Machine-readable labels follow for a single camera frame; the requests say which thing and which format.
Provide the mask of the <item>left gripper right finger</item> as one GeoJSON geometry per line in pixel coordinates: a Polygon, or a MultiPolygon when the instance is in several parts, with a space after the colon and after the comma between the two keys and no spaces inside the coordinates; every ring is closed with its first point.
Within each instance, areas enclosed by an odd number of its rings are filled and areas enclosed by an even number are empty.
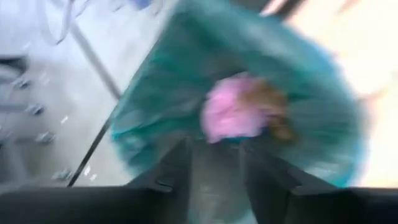
{"type": "Polygon", "coordinates": [[[335,224],[322,193],[336,187],[250,141],[240,144],[244,184],[258,224],[335,224]]]}

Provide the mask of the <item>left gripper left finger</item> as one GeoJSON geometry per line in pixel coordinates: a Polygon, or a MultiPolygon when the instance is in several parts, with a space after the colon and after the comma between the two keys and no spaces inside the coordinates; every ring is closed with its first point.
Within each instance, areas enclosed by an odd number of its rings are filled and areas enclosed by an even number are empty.
{"type": "Polygon", "coordinates": [[[182,139],[127,184],[139,194],[131,224],[188,224],[191,163],[190,143],[182,139]]]}

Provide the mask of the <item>pink plastic wad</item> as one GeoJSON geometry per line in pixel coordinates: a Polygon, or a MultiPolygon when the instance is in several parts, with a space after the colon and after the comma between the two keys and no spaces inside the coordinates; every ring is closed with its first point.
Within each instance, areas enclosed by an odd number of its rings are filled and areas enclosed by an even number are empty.
{"type": "Polygon", "coordinates": [[[218,80],[213,85],[206,95],[200,119],[208,143],[262,133],[269,119],[267,111],[241,101],[242,94],[253,87],[254,78],[245,73],[218,80]]]}

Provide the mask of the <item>brown paper piece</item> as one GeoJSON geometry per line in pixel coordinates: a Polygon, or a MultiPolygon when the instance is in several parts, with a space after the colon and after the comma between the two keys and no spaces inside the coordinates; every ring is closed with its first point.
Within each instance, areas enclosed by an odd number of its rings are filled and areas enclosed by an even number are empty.
{"type": "Polygon", "coordinates": [[[265,79],[256,78],[252,87],[241,93],[239,100],[244,106],[257,108],[266,113],[266,124],[273,137],[285,142],[295,139],[289,121],[287,98],[265,79]]]}

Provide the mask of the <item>blue plastic trash bag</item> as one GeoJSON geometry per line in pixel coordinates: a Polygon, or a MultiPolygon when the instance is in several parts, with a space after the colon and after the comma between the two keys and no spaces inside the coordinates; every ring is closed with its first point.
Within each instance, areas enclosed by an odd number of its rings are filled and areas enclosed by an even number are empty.
{"type": "Polygon", "coordinates": [[[149,170],[174,142],[192,152],[188,224],[256,224],[243,186],[243,152],[209,145],[200,127],[214,84],[240,72],[263,77],[289,100],[298,138],[262,134],[244,144],[336,187],[363,158],[362,112],[331,57],[275,16],[228,0],[180,0],[113,111],[111,136],[131,176],[149,170]]]}

